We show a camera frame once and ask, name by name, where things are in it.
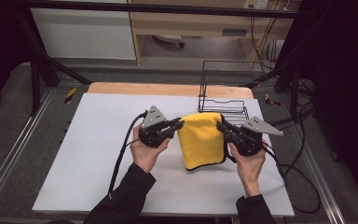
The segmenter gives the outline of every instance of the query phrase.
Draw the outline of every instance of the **wooden table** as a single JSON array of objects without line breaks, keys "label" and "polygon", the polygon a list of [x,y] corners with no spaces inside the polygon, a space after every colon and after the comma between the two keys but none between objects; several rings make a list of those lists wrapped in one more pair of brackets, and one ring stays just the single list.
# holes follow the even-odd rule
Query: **wooden table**
[{"label": "wooden table", "polygon": [[[89,86],[88,93],[199,96],[200,85],[95,82]],[[226,86],[208,86],[206,95],[208,97],[254,98],[249,88]]]}]

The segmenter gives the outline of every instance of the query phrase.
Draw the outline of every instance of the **black cable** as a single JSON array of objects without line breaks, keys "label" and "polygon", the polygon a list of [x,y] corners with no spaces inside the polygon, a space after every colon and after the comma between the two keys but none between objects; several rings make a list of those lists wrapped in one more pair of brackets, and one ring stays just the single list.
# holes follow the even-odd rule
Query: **black cable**
[{"label": "black cable", "polygon": [[[305,116],[303,116],[303,117],[304,117],[303,119],[306,119],[307,117],[309,117],[309,116],[312,114],[312,112],[313,112],[313,109],[310,110],[310,112],[307,113]],[[279,128],[278,130],[279,130],[279,131],[283,131],[283,130],[285,130],[285,129],[287,129],[287,128],[290,128],[290,127],[292,127],[292,126],[295,126],[295,125],[297,125],[297,124],[298,124],[298,123],[292,123],[292,124],[289,124],[289,125],[284,126],[284,127],[282,127],[282,128]]]},{"label": "black cable", "polygon": [[303,90],[301,90],[301,92],[307,94],[308,96],[312,97],[315,93],[315,85],[314,83],[312,82],[312,88],[313,90],[310,90],[310,88],[307,87],[307,84],[305,83],[305,80],[302,79],[301,82],[300,82],[300,86],[303,88]]},{"label": "black cable", "polygon": [[271,47],[271,55],[269,56],[269,67],[272,67],[272,55],[273,55],[273,51],[274,51],[274,46],[273,46],[273,41],[272,41],[272,47]]},{"label": "black cable", "polygon": [[278,40],[273,40],[273,49],[274,49],[274,63],[277,61],[277,42]]},{"label": "black cable", "polygon": [[[276,2],[275,6],[274,6],[274,8],[273,8],[274,10],[275,10],[275,9],[277,8],[277,6],[279,5],[279,2],[280,2],[280,1],[281,1],[281,0],[278,0],[278,1]],[[272,70],[272,69],[273,69],[272,65],[267,66],[267,65],[264,63],[263,58],[262,58],[260,52],[258,51],[258,47],[261,48],[262,45],[263,45],[263,41],[264,41],[266,38],[268,38],[269,33],[271,32],[271,29],[272,29],[272,27],[273,27],[275,21],[277,20],[277,18],[274,18],[273,20],[272,20],[272,19],[269,20],[268,25],[267,25],[267,30],[266,30],[266,32],[264,33],[263,38],[261,39],[260,45],[259,45],[258,47],[257,47],[257,45],[256,45],[256,43],[255,43],[255,37],[254,37],[255,17],[251,17],[250,19],[251,19],[252,45],[253,45],[254,50],[255,50],[255,52],[256,52],[256,54],[257,54],[257,59],[258,59],[258,61],[260,61],[261,65],[263,65],[264,67],[266,67],[266,68]]]},{"label": "black cable", "polygon": [[[301,114],[303,120],[306,119],[309,115],[311,115],[314,111],[314,108],[313,107],[310,107],[310,109],[308,109],[307,111],[303,112]],[[298,122],[295,121],[295,118],[294,117],[290,117],[289,119],[283,119],[283,120],[277,120],[277,121],[274,121],[274,122],[271,122],[270,125],[274,126],[275,128],[279,129],[279,130],[282,130],[282,129],[285,129],[286,127],[284,128],[278,128],[279,126],[283,125],[283,124],[286,124],[286,123],[289,123],[289,122],[294,122],[286,127],[290,127],[290,126],[294,126],[294,125],[297,125]]]},{"label": "black cable", "polygon": [[[287,164],[281,164],[281,166],[283,167],[287,167],[289,165]],[[313,209],[313,210],[304,210],[304,209],[301,209],[301,208],[298,208],[297,206],[293,205],[293,208],[295,208],[297,211],[299,212],[302,212],[302,213],[305,213],[305,214],[315,214],[319,211],[319,209],[321,209],[321,206],[322,206],[322,200],[321,200],[321,195],[319,194],[319,191],[316,189],[315,185],[312,183],[312,181],[304,174],[302,173],[299,169],[297,169],[296,167],[292,166],[291,169],[293,169],[294,171],[297,171],[301,176],[304,177],[304,179],[307,180],[307,182],[310,184],[310,186],[313,188],[313,190],[315,191],[316,193],[316,197],[318,198],[318,204],[316,205],[316,208]]]},{"label": "black cable", "polygon": [[129,145],[131,145],[131,144],[134,143],[134,142],[139,141],[139,140],[141,140],[141,138],[138,138],[138,139],[135,139],[135,140],[133,140],[133,141],[130,141],[129,143],[127,143],[126,147],[129,146]]},{"label": "black cable", "polygon": [[113,187],[115,186],[115,182],[116,182],[116,178],[117,178],[117,174],[118,174],[118,168],[120,167],[120,164],[121,164],[121,160],[123,159],[123,156],[124,156],[124,152],[126,150],[126,147],[131,144],[132,142],[135,142],[135,141],[138,141],[139,139],[136,139],[130,143],[127,144],[127,141],[129,139],[129,136],[130,136],[130,133],[131,133],[131,130],[133,128],[133,125],[135,124],[135,122],[140,119],[140,118],[144,118],[147,114],[147,111],[145,111],[144,113],[138,115],[132,122],[132,124],[130,125],[130,128],[129,130],[127,131],[127,134],[126,134],[126,137],[124,139],[124,143],[123,143],[123,146],[121,147],[121,150],[120,150],[120,154],[118,154],[118,157],[117,157],[117,160],[116,160],[116,164],[115,164],[115,170],[113,171],[113,174],[112,174],[112,180],[110,181],[110,186],[109,186],[109,191],[108,193],[110,193],[112,190],[113,190]]},{"label": "black cable", "polygon": [[269,40],[268,43],[267,43],[267,52],[266,52],[267,60],[269,60],[269,44],[270,43],[271,43],[271,40]]},{"label": "black cable", "polygon": [[[296,158],[292,161],[291,164],[281,164],[278,162],[278,158],[276,157],[276,153],[275,153],[275,150],[271,147],[271,146],[268,146],[273,152],[274,154],[272,154],[269,150],[267,150],[264,146],[262,146],[262,148],[275,160],[276,164],[277,164],[277,167],[278,167],[278,172],[280,173],[282,179],[283,179],[283,182],[284,182],[284,185],[287,187],[287,175],[289,173],[289,171],[291,170],[294,170],[296,172],[298,172],[300,175],[302,175],[304,177],[304,179],[310,183],[310,186],[314,189],[314,191],[316,192],[316,196],[317,196],[317,200],[318,200],[318,204],[316,206],[315,209],[313,210],[304,210],[304,209],[301,209],[295,205],[292,204],[293,208],[296,209],[297,211],[299,212],[302,212],[304,214],[315,214],[316,212],[318,212],[321,208],[321,205],[322,205],[322,200],[321,200],[321,196],[319,194],[319,191],[316,189],[315,185],[312,183],[312,181],[307,178],[304,173],[302,173],[298,168],[295,167],[295,163],[298,161],[299,157],[301,156],[303,150],[304,150],[304,146],[305,146],[305,129],[304,129],[304,123],[303,123],[303,120],[309,116],[311,114],[311,112],[313,111],[313,105],[311,105],[311,102],[308,102],[306,104],[304,104],[303,106],[301,106],[301,109],[300,109],[300,112],[298,113],[298,116],[299,116],[299,120],[300,120],[300,125],[301,125],[301,130],[302,130],[302,133],[303,133],[303,137],[302,137],[302,141],[301,141],[301,148],[300,150],[298,151],[297,155],[296,155]],[[283,119],[283,121],[287,122],[288,120],[293,120],[292,118],[289,118],[289,119]],[[285,170],[285,172],[282,171],[282,168],[283,167],[287,167],[287,169]]]},{"label": "black cable", "polygon": [[302,90],[299,90],[298,94],[300,94],[302,97],[304,97],[310,101],[310,96],[308,94],[306,94],[305,92],[303,92]]},{"label": "black cable", "polygon": [[[313,105],[311,105],[310,107],[304,107],[304,112],[302,112],[302,115],[307,115],[309,114],[310,112],[313,111]],[[300,112],[296,113],[295,117],[299,117],[300,116]],[[282,125],[282,124],[285,124],[285,123],[288,123],[288,122],[291,122],[294,120],[295,118],[294,116],[291,116],[287,119],[280,119],[280,120],[274,120],[274,121],[268,121],[268,124],[276,127],[276,126],[279,126],[279,125]]]},{"label": "black cable", "polygon": [[301,109],[300,109],[300,114],[299,114],[299,120],[300,120],[300,127],[301,127],[301,131],[303,133],[302,135],[302,139],[301,139],[301,148],[300,150],[298,151],[297,155],[296,155],[296,158],[292,161],[292,163],[289,165],[289,168],[286,170],[286,172],[284,173],[284,175],[287,175],[287,173],[289,173],[289,171],[293,168],[293,166],[295,165],[295,163],[298,161],[298,159],[300,158],[303,150],[304,150],[304,146],[305,146],[305,129],[304,129],[304,123],[302,121],[302,115],[301,115],[301,112],[303,110],[303,108],[305,107],[305,105],[301,106]]},{"label": "black cable", "polygon": [[322,22],[322,20],[324,19],[325,15],[327,14],[328,10],[331,8],[332,5],[334,5],[336,0],[331,1],[330,5],[326,8],[326,10],[324,11],[323,15],[320,17],[320,19],[318,21],[315,22],[315,25],[313,25],[310,30],[303,35],[303,37],[300,39],[300,41],[298,41],[298,44],[295,46],[294,49],[292,49],[281,61],[280,61],[280,65],[282,66],[282,64],[287,63],[287,60],[290,59],[290,57],[297,51],[297,49],[299,49],[302,45],[304,45],[304,43],[307,41],[307,39],[311,36],[311,34],[316,30],[316,28],[318,28],[319,24]]}]

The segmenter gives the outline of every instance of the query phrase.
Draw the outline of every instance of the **cabinet door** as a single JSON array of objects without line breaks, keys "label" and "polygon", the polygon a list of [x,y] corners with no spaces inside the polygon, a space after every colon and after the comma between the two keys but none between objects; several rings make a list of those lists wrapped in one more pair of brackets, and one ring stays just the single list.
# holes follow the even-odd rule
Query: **cabinet door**
[{"label": "cabinet door", "polygon": [[32,12],[51,57],[135,60],[128,12],[39,8]]}]

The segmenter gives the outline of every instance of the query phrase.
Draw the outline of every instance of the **person's right hand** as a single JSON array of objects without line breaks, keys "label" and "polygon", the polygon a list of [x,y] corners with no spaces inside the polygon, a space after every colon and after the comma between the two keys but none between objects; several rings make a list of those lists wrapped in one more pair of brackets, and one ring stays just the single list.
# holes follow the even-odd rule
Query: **person's right hand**
[{"label": "person's right hand", "polygon": [[143,144],[139,140],[139,131],[141,129],[141,124],[133,128],[132,134],[133,138],[132,140],[138,140],[134,141],[130,144],[130,149],[132,153],[133,162],[137,164],[142,170],[145,171],[145,173],[149,174],[154,165],[156,164],[157,157],[159,153],[161,153],[163,150],[165,150],[168,147],[168,144],[170,143],[170,138],[167,138],[164,140],[164,142],[159,145],[159,147],[148,147],[145,144]]},{"label": "person's right hand", "polygon": [[260,194],[258,187],[258,176],[260,175],[261,168],[266,160],[266,151],[261,149],[253,156],[244,157],[240,154],[234,144],[229,143],[231,155],[237,161],[238,175],[240,176],[246,197],[252,197]]}]

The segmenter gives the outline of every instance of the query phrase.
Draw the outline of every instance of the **yellow cloth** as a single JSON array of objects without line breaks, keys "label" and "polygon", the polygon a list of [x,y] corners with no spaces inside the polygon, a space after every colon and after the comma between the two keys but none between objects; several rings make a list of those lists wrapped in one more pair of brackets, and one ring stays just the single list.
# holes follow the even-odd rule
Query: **yellow cloth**
[{"label": "yellow cloth", "polygon": [[217,121],[222,122],[220,114],[194,114],[181,120],[185,123],[178,131],[178,137],[188,171],[225,161],[224,135],[216,128]]}]

